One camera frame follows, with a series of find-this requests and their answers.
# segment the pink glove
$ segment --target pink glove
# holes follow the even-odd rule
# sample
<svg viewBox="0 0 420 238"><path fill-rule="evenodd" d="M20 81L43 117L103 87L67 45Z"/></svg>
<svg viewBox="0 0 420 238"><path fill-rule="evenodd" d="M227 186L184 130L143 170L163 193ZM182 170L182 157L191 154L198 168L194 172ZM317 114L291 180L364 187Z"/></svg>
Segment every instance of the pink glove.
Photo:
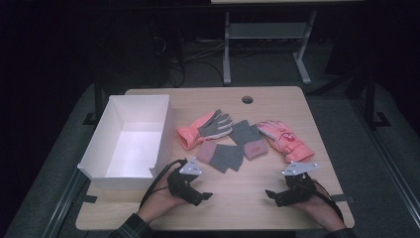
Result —
<svg viewBox="0 0 420 238"><path fill-rule="evenodd" d="M191 150L203 141L219 139L232 132L229 114L222 115L220 109L207 113L195 120L189 127L180 127L178 140L185 150Z"/></svg>
<svg viewBox="0 0 420 238"><path fill-rule="evenodd" d="M269 137L269 142L285 154L287 163L309 160L314 153L280 121L266 121L257 124L259 131Z"/></svg>

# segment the hole in table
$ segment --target hole in table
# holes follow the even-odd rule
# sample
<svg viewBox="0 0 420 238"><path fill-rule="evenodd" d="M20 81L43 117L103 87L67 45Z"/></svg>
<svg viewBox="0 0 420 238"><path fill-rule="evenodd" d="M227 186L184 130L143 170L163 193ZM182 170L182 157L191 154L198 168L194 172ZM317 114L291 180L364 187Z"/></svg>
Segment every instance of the hole in table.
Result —
<svg viewBox="0 0 420 238"><path fill-rule="evenodd" d="M245 104L251 104L251 103L253 103L253 102L254 102L254 99L253 99L253 98L251 98L250 96L244 96L244 97L242 98L242 102L244 102Z"/></svg>

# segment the wooden tabletop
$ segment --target wooden tabletop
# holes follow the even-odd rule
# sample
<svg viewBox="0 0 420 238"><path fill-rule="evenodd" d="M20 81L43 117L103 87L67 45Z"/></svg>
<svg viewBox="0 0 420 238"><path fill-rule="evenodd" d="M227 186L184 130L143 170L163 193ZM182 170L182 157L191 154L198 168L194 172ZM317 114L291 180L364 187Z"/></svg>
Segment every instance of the wooden tabletop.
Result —
<svg viewBox="0 0 420 238"><path fill-rule="evenodd" d="M175 117L175 126L188 126L209 111L221 109L229 113L234 123L248 120L250 125L266 120L280 120L311 148L315 156L310 161L319 169L308 174L323 184L330 194L343 194L337 176L318 132L308 104L299 87L217 87L133 89L127 95L168 94ZM254 102L246 104L244 96ZM172 159L191 159L200 146L184 151L175 133L171 148ZM222 174L199 163L203 174L191 183L200 192L213 196L198 206L185 204L155 220L154 230L297 230L319 226L301 211L292 207L277 207L265 190L287 190L281 171L287 167L284 156L265 140L268 153L252 161L244 159L238 172ZM217 144L235 145L229 138L215 140ZM89 196L97 196L94 203L84 202L76 220L81 230L109 230L118 228L139 208L143 191L101 190L91 185ZM345 222L355 224L345 201L338 202Z"/></svg>

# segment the cable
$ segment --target cable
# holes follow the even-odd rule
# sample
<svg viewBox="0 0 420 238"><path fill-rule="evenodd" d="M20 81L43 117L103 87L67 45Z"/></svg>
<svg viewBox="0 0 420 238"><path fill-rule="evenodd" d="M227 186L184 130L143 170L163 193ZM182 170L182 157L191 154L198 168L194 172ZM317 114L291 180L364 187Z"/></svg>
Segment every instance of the cable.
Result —
<svg viewBox="0 0 420 238"><path fill-rule="evenodd" d="M217 74L219 75L220 79L222 79L222 82L223 82L223 76L222 76L222 73L221 73L221 72L220 72L220 70L219 70L219 69L218 69L215 65L213 65L212 63L210 63L210 62L206 62L206 61L192 61L192 62L189 62L189 63L203 63L203 64L207 64L207 65L209 65L209 66L213 67L213 68L216 70Z"/></svg>
<svg viewBox="0 0 420 238"><path fill-rule="evenodd" d="M169 186L164 186L164 187L161 187L161 188L159 188L159 189L156 189L156 190L152 191L152 193L157 192L157 191L160 191L160 190L164 190L164 189L166 189L166 188L168 188L168 187L169 187Z"/></svg>
<svg viewBox="0 0 420 238"><path fill-rule="evenodd" d="M250 48L252 50L250 53L247 53L248 48ZM232 49L231 56L233 58L248 58L248 57L252 57L252 56L257 54L256 48L249 47L249 46L247 46L247 44L244 44L244 43L232 44L231 49Z"/></svg>
<svg viewBox="0 0 420 238"><path fill-rule="evenodd" d="M191 57L185 58L183 60L183 62L188 62L188 61L192 61L192 60L198 60L198 59L206 58L206 57L209 57L209 56L211 56L213 54L216 54L218 52L221 52L221 50L223 49L225 43L223 41L221 41L221 40L216 41L216 42L221 42L221 43L217 47L215 47L215 48L212 48L210 50L207 50L207 51L205 51L203 53L200 53L200 54L197 54L195 56L191 56ZM173 63L174 65L179 64L179 61L176 60L176 59L170 60L169 62L170 63Z"/></svg>
<svg viewBox="0 0 420 238"><path fill-rule="evenodd" d="M142 202L140 202L140 207L141 208L143 206L143 204L145 203L145 201L149 198L149 196L151 196L152 193L154 193L154 189L155 186L158 184L158 182L161 180L161 178L166 174L166 172L169 171L169 169L175 165L176 163L180 163L183 160L177 160L174 161L172 163L170 163L169 165L167 165L161 172L160 174L158 174L157 178L155 178L154 182L152 182L151 186L149 186L148 190L146 191L145 195L143 196Z"/></svg>
<svg viewBox="0 0 420 238"><path fill-rule="evenodd" d="M154 40L160 40L163 43L163 47L160 50L160 52L155 52L155 54L161 57L163 56L163 52L166 50L166 41L164 40L164 38L160 38L160 37L154 37Z"/></svg>
<svg viewBox="0 0 420 238"><path fill-rule="evenodd" d="M119 21L119 19L112 19L112 21L111 21L111 23L110 24L115 24L117 21ZM132 73L133 74L133 76L134 77L136 77L136 78L138 78L139 80L147 80L146 78L144 78L144 77L141 77L133 68L131 68L128 64L126 64L126 63L124 63L121 59L119 59L117 56L115 56L111 51L109 51L107 48L105 48L100 42L99 42L99 40L97 40L96 39L96 37L95 37L95 35L94 35L94 33L93 33L93 30L94 30L94 28L96 27L96 25L98 25L99 24L99 22L100 22L100 20L97 20L93 25L92 25L92 27L90 28L90 31L89 31L89 33L90 33L90 37L91 37L91 39L96 43L96 45L100 48L100 49L102 49L105 53L107 53L112 59L114 59L117 63L119 63L120 65L122 65L124 68L126 68L130 73ZM164 45L163 45L163 50L162 50L162 52L164 51L166 49L166 42L164 42ZM156 82L150 82L150 81L148 81L147 80L147 83L146 83L146 85L148 85L148 86L153 86L153 87L161 87L162 85L163 85L163 82L159 82L159 83L156 83Z"/></svg>
<svg viewBox="0 0 420 238"><path fill-rule="evenodd" d="M182 70L181 69L179 69L179 68L168 68L169 70L175 70L175 71L178 71L178 72L180 72L181 73L181 75L182 75L182 80L181 80L181 82L180 83L176 83L176 79L172 76L172 74L170 74L170 72L168 73L168 77L169 77L169 81L170 81L170 83L172 84L172 86L174 87L174 88L178 88L178 87L180 87L184 82L185 82L185 73L184 72L182 72Z"/></svg>

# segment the table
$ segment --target table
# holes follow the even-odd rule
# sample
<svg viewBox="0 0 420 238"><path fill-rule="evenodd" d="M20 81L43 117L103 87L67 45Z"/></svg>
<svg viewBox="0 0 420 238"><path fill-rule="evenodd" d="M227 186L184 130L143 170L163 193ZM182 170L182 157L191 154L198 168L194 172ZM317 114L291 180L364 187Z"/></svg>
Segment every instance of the table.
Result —
<svg viewBox="0 0 420 238"><path fill-rule="evenodd" d="M209 111L220 108L234 122L244 119L250 124L265 120L286 123L315 156L313 163L320 167L309 175L320 181L330 194L343 194L327 151L322 142L308 104L299 87L217 87L132 89L127 95L168 94L175 117L175 126L187 126ZM244 96L254 101L246 104ZM191 159L199 146L184 151L173 134L172 159ZM235 145L229 137L215 141ZM297 230L319 228L301 211L277 207L264 190L287 190L281 171L287 167L282 154L268 145L268 153L252 161L244 159L238 172L221 174L200 163L203 174L191 185L200 192L214 195L200 205L176 207L152 223L154 230ZM97 197L94 203L83 202L76 220L80 230L109 230L118 228L139 208L143 191L101 190L91 185L88 196ZM349 227L355 221L345 201L338 202Z"/></svg>
<svg viewBox="0 0 420 238"><path fill-rule="evenodd" d="M290 39L301 40L300 47L292 54L299 75L304 84L310 84L311 78L306 69L303 57L311 36L317 10L338 5L356 5L365 0L203 0L191 3L190 1L173 2L142 2L127 0L111 0L110 6L116 9L141 9L149 12L156 11L224 11L225 34L223 54L223 83L231 85L230 40L235 39ZM257 11L275 9L310 9L306 21L288 23L234 23L230 20L230 11Z"/></svg>

